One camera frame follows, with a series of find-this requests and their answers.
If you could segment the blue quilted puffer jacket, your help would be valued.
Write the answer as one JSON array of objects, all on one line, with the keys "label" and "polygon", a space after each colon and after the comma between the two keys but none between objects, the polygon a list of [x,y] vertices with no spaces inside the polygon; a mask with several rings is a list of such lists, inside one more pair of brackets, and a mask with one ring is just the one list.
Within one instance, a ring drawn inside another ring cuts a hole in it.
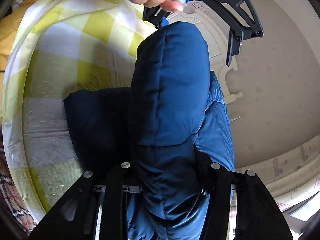
[{"label": "blue quilted puffer jacket", "polygon": [[146,38],[130,87],[82,89],[63,103],[84,171],[115,178],[119,159],[137,167],[142,193],[128,198],[129,239],[199,239],[209,196],[201,192],[194,152],[233,171],[234,150],[197,27],[175,22]]}]

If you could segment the white wooden headboard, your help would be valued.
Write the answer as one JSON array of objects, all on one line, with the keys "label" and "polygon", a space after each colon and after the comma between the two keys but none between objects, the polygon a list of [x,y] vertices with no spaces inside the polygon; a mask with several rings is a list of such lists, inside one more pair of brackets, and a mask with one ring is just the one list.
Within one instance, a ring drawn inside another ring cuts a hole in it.
[{"label": "white wooden headboard", "polygon": [[169,23],[177,21],[188,22],[199,29],[204,40],[207,42],[210,70],[214,71],[218,78],[224,101],[226,104],[233,103],[244,95],[242,92],[236,94],[230,93],[226,82],[228,72],[238,70],[236,59],[232,59],[229,67],[226,65],[227,31],[229,31],[229,27],[211,8],[207,12],[202,13],[193,7],[193,3],[188,3],[182,12],[175,12],[169,15],[167,20]]}]

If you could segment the cream patterned curtain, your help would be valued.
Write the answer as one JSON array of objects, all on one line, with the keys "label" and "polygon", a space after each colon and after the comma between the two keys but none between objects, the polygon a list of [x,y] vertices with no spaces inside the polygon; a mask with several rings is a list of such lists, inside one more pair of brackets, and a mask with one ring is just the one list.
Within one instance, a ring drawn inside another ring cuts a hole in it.
[{"label": "cream patterned curtain", "polygon": [[319,192],[319,135],[277,157],[237,168],[253,170],[267,187],[281,211]]}]

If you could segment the plaid pajama legs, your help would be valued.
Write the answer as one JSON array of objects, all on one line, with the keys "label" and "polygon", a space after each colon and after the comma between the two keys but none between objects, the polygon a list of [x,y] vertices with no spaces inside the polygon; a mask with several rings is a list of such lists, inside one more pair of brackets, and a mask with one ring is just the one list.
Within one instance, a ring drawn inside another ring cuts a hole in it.
[{"label": "plaid pajama legs", "polygon": [[1,144],[1,239],[28,239],[35,226],[11,177]]}]

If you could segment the yellow white checked bed sheet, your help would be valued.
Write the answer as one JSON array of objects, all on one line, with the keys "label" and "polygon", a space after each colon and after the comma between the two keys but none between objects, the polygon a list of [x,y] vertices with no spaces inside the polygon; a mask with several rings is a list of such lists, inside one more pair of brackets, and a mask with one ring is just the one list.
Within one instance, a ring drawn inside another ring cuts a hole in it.
[{"label": "yellow white checked bed sheet", "polygon": [[13,41],[2,86],[4,152],[35,222],[82,173],[64,98],[131,84],[137,47],[154,32],[142,17],[128,0],[13,0],[1,22],[1,41]]}]

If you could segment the paper notice on wall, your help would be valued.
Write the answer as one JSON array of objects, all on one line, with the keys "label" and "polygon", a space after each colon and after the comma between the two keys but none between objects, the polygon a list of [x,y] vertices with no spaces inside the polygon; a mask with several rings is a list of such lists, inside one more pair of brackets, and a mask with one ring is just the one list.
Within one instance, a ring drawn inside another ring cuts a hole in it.
[{"label": "paper notice on wall", "polygon": [[200,11],[200,12],[202,12],[202,13],[204,13],[204,12],[207,12],[208,11],[208,9],[209,9],[209,7],[207,6],[207,5],[205,5],[203,2],[194,2],[193,3],[193,7],[196,9],[196,10],[198,10],[198,11]]}]

